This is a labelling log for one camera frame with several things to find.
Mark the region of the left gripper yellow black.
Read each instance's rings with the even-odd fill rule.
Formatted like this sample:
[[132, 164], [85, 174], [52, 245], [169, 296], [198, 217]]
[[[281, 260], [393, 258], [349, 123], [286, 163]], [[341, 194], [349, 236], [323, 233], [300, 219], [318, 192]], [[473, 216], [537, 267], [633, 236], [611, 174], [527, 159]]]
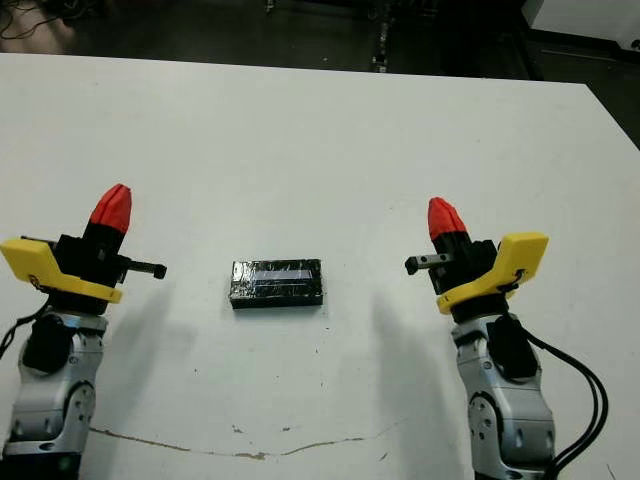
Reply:
[[1, 244], [1, 253], [14, 276], [36, 289], [118, 303], [116, 288], [130, 271], [163, 279], [167, 267], [136, 261], [119, 253], [128, 231], [132, 195], [124, 184], [102, 195], [82, 237], [61, 235], [57, 241], [22, 236]]

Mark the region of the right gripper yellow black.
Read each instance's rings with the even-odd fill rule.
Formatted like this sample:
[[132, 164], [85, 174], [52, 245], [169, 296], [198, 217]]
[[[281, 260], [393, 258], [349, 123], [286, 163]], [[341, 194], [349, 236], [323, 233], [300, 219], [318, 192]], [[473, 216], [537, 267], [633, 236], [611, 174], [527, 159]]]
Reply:
[[549, 243], [549, 237], [538, 232], [507, 234], [498, 245], [472, 241], [456, 208], [441, 197], [429, 200], [427, 223], [436, 252], [410, 256], [404, 266], [410, 275], [429, 272], [444, 315], [481, 298], [510, 298], [535, 277]]

